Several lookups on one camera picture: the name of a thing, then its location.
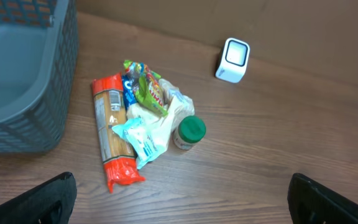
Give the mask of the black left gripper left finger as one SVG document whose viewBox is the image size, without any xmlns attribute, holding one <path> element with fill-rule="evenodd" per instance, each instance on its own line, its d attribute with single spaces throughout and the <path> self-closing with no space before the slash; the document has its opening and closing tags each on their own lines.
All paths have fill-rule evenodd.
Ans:
<svg viewBox="0 0 358 224">
<path fill-rule="evenodd" d="M 76 180 L 63 172 L 0 205 L 0 223 L 67 224 L 77 196 Z"/>
</svg>

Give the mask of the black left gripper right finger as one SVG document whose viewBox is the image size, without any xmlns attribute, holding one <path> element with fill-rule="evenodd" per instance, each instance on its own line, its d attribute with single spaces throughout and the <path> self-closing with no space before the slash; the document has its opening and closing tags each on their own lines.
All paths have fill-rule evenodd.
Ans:
<svg viewBox="0 0 358 224">
<path fill-rule="evenodd" d="M 358 204 L 301 174 L 292 175 L 288 209 L 295 224 L 358 223 Z"/>
</svg>

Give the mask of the red snack packet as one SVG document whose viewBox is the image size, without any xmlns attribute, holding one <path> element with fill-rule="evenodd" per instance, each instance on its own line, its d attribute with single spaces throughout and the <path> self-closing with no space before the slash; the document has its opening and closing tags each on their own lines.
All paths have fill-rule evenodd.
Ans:
<svg viewBox="0 0 358 224">
<path fill-rule="evenodd" d="M 116 184 L 131 185 L 144 181 L 145 177 L 139 174 L 136 166 L 133 147 L 112 130 L 116 125 L 127 121 L 122 73 L 94 79 L 91 87 L 101 158 L 109 191 L 113 192 Z"/>
</svg>

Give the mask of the teal snack packet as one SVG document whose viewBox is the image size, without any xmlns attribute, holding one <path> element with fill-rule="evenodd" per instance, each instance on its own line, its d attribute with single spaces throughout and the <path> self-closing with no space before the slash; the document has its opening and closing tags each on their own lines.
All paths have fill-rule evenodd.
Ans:
<svg viewBox="0 0 358 224">
<path fill-rule="evenodd" d="M 138 170 L 167 150 L 158 138 L 152 136 L 151 130 L 142 118 L 129 119 L 124 124 L 117 124 L 111 129 L 134 148 L 137 154 L 135 163 Z"/>
</svg>

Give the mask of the blue Oreo cookie pack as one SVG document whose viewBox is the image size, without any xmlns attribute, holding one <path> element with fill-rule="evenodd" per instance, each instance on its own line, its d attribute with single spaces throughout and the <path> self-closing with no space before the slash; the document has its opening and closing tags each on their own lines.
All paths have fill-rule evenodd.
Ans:
<svg viewBox="0 0 358 224">
<path fill-rule="evenodd" d="M 134 92 L 132 90 L 132 83 L 133 79 L 131 79 L 128 75 L 122 76 L 124 106 L 126 110 L 128 110 L 131 105 L 137 103 Z"/>
</svg>

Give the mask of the green lid jar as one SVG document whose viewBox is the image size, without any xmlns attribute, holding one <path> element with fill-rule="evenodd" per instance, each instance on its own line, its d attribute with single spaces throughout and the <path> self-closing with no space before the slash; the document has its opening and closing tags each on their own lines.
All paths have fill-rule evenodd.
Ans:
<svg viewBox="0 0 358 224">
<path fill-rule="evenodd" d="M 182 150 L 190 150 L 206 134 L 204 121 L 197 116 L 187 116 L 173 132 L 174 144 Z"/>
</svg>

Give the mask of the green snack packet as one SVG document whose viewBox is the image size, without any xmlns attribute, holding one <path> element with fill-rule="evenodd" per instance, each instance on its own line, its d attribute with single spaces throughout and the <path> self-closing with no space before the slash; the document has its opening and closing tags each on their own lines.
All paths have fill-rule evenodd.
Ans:
<svg viewBox="0 0 358 224">
<path fill-rule="evenodd" d="M 164 108 L 163 91 L 159 84 L 161 76 L 141 62 L 125 60 L 123 63 L 129 90 L 140 105 L 159 117 L 168 114 Z"/>
</svg>

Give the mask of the beige paper bag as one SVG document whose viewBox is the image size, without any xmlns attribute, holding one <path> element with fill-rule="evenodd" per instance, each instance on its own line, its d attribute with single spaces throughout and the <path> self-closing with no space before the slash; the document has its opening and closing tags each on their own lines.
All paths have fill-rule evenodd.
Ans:
<svg viewBox="0 0 358 224">
<path fill-rule="evenodd" d="M 158 83 L 163 91 L 164 103 L 167 103 L 163 108 L 168 114 L 160 117 L 141 104 L 135 103 L 128 108 L 127 118 L 142 118 L 157 148 L 165 152 L 168 149 L 171 133 L 184 118 L 195 114 L 195 107 L 193 100 L 183 95 L 180 89 L 168 80 L 161 78 Z"/>
</svg>

